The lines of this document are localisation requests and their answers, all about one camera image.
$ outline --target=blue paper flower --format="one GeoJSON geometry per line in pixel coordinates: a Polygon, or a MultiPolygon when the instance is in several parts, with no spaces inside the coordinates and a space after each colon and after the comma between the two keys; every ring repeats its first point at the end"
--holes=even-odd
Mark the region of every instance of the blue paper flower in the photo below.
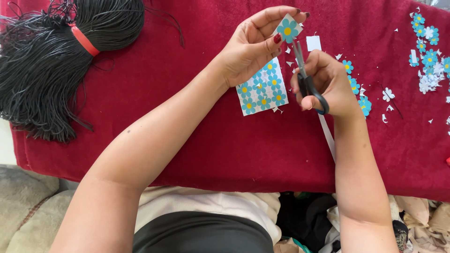
{"type": "Polygon", "coordinates": [[[444,72],[450,73],[450,57],[444,59],[444,72]]]}
{"type": "Polygon", "coordinates": [[[369,115],[370,110],[372,110],[372,103],[367,99],[367,97],[360,96],[358,100],[361,110],[363,110],[364,117],[369,115]]]}
{"type": "Polygon", "coordinates": [[[431,29],[433,29],[433,37],[428,39],[430,41],[430,45],[437,45],[437,42],[439,41],[439,29],[434,28],[434,26],[430,27],[431,29]]]}
{"type": "Polygon", "coordinates": [[[419,25],[417,28],[414,29],[414,32],[416,33],[417,37],[425,36],[425,26],[419,25]]]}
{"type": "Polygon", "coordinates": [[[276,106],[286,103],[286,101],[284,101],[286,99],[286,95],[283,94],[281,90],[274,91],[272,94],[274,95],[272,97],[272,101],[275,101],[276,106]]]}
{"type": "Polygon", "coordinates": [[[252,87],[248,86],[248,82],[245,82],[238,86],[238,94],[240,94],[243,99],[246,97],[250,97],[252,95],[250,93],[251,91],[252,87]]]}
{"type": "Polygon", "coordinates": [[[433,67],[437,62],[437,55],[436,52],[433,51],[433,49],[430,49],[425,53],[424,58],[422,59],[422,64],[425,65],[425,67],[433,67]]]}
{"type": "Polygon", "coordinates": [[[413,63],[413,56],[409,55],[409,63],[411,64],[411,66],[415,67],[419,65],[419,57],[416,57],[416,63],[413,63]]]}
{"type": "Polygon", "coordinates": [[[432,74],[434,74],[434,68],[428,67],[427,70],[425,71],[425,75],[432,75],[432,74]]]}
{"type": "Polygon", "coordinates": [[[255,109],[256,103],[253,102],[252,98],[244,99],[243,102],[244,102],[244,104],[241,106],[241,108],[242,108],[242,110],[245,110],[245,113],[247,115],[256,112],[256,109],[255,109]]]}
{"type": "Polygon", "coordinates": [[[280,83],[281,79],[279,79],[277,75],[269,76],[269,85],[272,90],[279,90],[281,88],[280,83]]]}
{"type": "Polygon", "coordinates": [[[258,70],[254,76],[252,76],[253,79],[260,78],[262,76],[262,69],[258,70]]]}
{"type": "Polygon", "coordinates": [[[414,22],[416,22],[416,23],[421,23],[421,24],[425,23],[425,18],[422,17],[422,14],[414,13],[413,18],[414,18],[414,22]]]}
{"type": "Polygon", "coordinates": [[[356,79],[352,78],[350,75],[347,76],[348,78],[348,82],[350,83],[350,87],[353,90],[353,94],[358,94],[359,93],[359,88],[361,87],[359,84],[356,83],[356,79]]]}
{"type": "Polygon", "coordinates": [[[425,43],[422,43],[421,40],[417,40],[417,49],[419,49],[420,53],[425,53],[427,45],[425,43]]]}
{"type": "Polygon", "coordinates": [[[281,22],[281,25],[277,27],[277,32],[281,33],[283,40],[286,40],[287,43],[292,43],[294,37],[298,35],[296,27],[297,22],[295,22],[295,20],[289,22],[289,20],[285,18],[281,22]]]}
{"type": "Polygon", "coordinates": [[[268,98],[266,94],[264,94],[264,96],[262,96],[262,95],[258,96],[257,105],[261,107],[261,110],[270,109],[270,104],[269,104],[270,102],[272,102],[272,100],[270,98],[268,98]]]}
{"type": "Polygon", "coordinates": [[[256,90],[256,94],[261,94],[266,92],[267,84],[261,78],[253,80],[254,85],[252,86],[253,90],[256,90]]]}
{"type": "Polygon", "coordinates": [[[411,21],[411,24],[413,25],[413,29],[416,29],[419,27],[420,23],[415,22],[415,21],[411,21]]]}
{"type": "Polygon", "coordinates": [[[353,66],[351,65],[351,61],[343,60],[342,63],[344,64],[344,67],[347,70],[347,74],[351,74],[351,71],[353,70],[353,66]]]}
{"type": "Polygon", "coordinates": [[[273,60],[269,61],[262,69],[265,70],[267,75],[275,74],[275,70],[278,65],[273,60]]]}

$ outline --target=red cloth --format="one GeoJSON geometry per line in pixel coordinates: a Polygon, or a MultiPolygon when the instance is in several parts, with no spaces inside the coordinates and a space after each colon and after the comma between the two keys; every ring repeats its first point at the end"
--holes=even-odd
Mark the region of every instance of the red cloth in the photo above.
{"type": "MultiPolygon", "coordinates": [[[[34,6],[36,2],[26,1],[34,6]]],[[[48,0],[39,2],[48,4],[48,0]]],[[[25,139],[26,133],[14,132],[18,164],[41,174],[80,181],[115,136],[192,80],[225,46],[241,21],[281,4],[311,13],[298,37],[305,57],[305,36],[317,32],[323,51],[342,54],[341,61],[352,61],[352,76],[364,84],[373,103],[367,123],[388,192],[450,201],[446,164],[450,136],[445,124],[450,116],[450,106],[445,103],[449,80],[424,95],[419,92],[419,67],[410,67],[408,62],[410,50],[417,49],[409,13],[420,6],[425,25],[439,28],[439,44],[431,48],[440,49],[442,56],[450,56],[450,13],[410,0],[153,1],[154,8],[171,13],[180,22],[186,49],[180,47],[175,28],[146,13],[144,29],[132,46],[97,57],[113,58],[114,69],[92,68],[86,75],[87,102],[80,117],[91,122],[95,132],[73,124],[78,138],[69,145],[25,139]],[[392,102],[382,99],[380,84],[392,89],[404,120],[397,110],[386,112],[392,102]],[[383,113],[388,123],[382,122],[383,113]]],[[[288,85],[292,67],[285,62],[294,61],[293,53],[282,53],[279,61],[288,85]]],[[[82,97],[80,89],[78,98],[82,97]]],[[[154,185],[333,192],[334,162],[317,113],[302,113],[292,96],[280,109],[283,114],[270,110],[243,117],[236,90],[230,89],[154,185]]],[[[332,127],[332,118],[327,120],[332,127]]]]}

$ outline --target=fingernail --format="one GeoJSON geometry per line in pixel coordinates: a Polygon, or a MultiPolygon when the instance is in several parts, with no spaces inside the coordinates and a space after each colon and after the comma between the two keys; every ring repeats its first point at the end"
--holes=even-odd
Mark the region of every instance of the fingernail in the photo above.
{"type": "Polygon", "coordinates": [[[280,43],[280,41],[281,41],[281,33],[279,32],[274,36],[274,42],[275,44],[278,44],[280,43]]]}

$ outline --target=bundle of black cord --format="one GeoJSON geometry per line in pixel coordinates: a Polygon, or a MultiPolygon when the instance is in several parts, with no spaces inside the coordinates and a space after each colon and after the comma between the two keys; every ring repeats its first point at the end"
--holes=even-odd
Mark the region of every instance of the bundle of black cord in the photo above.
{"type": "Polygon", "coordinates": [[[69,142],[76,91],[99,51],[131,44],[144,25],[142,0],[54,0],[47,12],[0,16],[0,117],[27,137],[69,142]]]}

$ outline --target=red band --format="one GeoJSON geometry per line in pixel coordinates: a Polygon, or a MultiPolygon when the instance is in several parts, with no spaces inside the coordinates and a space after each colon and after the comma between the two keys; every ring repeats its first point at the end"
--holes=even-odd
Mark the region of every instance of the red band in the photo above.
{"type": "Polygon", "coordinates": [[[78,29],[78,27],[75,24],[69,24],[69,26],[72,27],[72,33],[75,36],[75,38],[78,40],[78,42],[86,49],[86,51],[89,52],[92,56],[96,56],[100,53],[94,45],[86,38],[86,36],[78,29]]]}

